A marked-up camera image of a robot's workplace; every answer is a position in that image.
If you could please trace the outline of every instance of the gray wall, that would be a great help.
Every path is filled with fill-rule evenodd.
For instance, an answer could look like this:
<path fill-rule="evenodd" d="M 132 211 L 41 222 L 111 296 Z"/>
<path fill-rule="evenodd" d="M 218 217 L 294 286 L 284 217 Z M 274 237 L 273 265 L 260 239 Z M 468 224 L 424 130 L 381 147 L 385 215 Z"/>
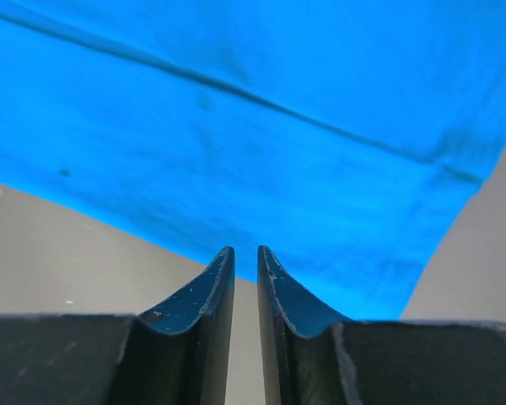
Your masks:
<path fill-rule="evenodd" d="M 203 266 L 0 185 L 0 311 L 139 312 Z M 506 321 L 506 151 L 457 219 L 407 318 Z M 256 288 L 238 280 L 228 404 L 264 403 Z"/>

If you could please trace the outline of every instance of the blue fabric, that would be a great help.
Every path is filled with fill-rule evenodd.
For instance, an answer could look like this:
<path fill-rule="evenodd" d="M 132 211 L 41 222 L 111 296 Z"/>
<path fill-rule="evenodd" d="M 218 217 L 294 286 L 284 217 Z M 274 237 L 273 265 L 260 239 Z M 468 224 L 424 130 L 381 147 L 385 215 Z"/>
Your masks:
<path fill-rule="evenodd" d="M 354 318 L 505 144 L 506 0 L 0 0 L 0 181 Z"/>

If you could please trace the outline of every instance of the curved metal tip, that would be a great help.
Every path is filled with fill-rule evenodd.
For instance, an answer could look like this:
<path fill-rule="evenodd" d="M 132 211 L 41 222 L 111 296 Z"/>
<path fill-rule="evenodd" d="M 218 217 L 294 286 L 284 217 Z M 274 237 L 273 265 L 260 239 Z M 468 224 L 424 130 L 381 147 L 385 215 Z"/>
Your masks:
<path fill-rule="evenodd" d="M 224 403 L 233 298 L 234 249 L 225 247 L 137 318 L 109 403 Z"/>
<path fill-rule="evenodd" d="M 144 311 L 139 318 L 157 332 L 186 332 L 201 316 L 211 315 L 225 291 L 233 288 L 234 249 L 227 246 L 200 275 L 169 298 Z"/>
<path fill-rule="evenodd" d="M 280 316 L 290 329 L 303 337 L 322 333 L 334 322 L 351 321 L 287 273 L 268 246 L 258 249 L 259 300 L 272 316 Z"/>

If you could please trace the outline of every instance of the black surface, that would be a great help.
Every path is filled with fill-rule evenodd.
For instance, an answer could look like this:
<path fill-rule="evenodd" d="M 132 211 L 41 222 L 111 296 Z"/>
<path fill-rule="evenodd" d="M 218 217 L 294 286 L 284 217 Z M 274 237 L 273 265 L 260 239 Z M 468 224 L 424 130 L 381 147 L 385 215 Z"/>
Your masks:
<path fill-rule="evenodd" d="M 506 324 L 351 321 L 258 257 L 266 405 L 506 404 Z"/>
<path fill-rule="evenodd" d="M 140 316 L 0 315 L 0 405 L 222 405 L 234 251 Z"/>
<path fill-rule="evenodd" d="M 105 403 L 135 316 L 0 316 L 0 405 Z"/>

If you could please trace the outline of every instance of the blue tarp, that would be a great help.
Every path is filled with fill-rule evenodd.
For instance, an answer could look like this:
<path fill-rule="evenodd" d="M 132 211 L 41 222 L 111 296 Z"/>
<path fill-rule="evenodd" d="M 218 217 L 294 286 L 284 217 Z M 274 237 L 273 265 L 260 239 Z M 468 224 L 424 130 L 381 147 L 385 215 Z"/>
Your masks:
<path fill-rule="evenodd" d="M 351 317 L 505 144 L 506 0 L 0 0 L 1 182 L 249 280 L 269 245 Z"/>

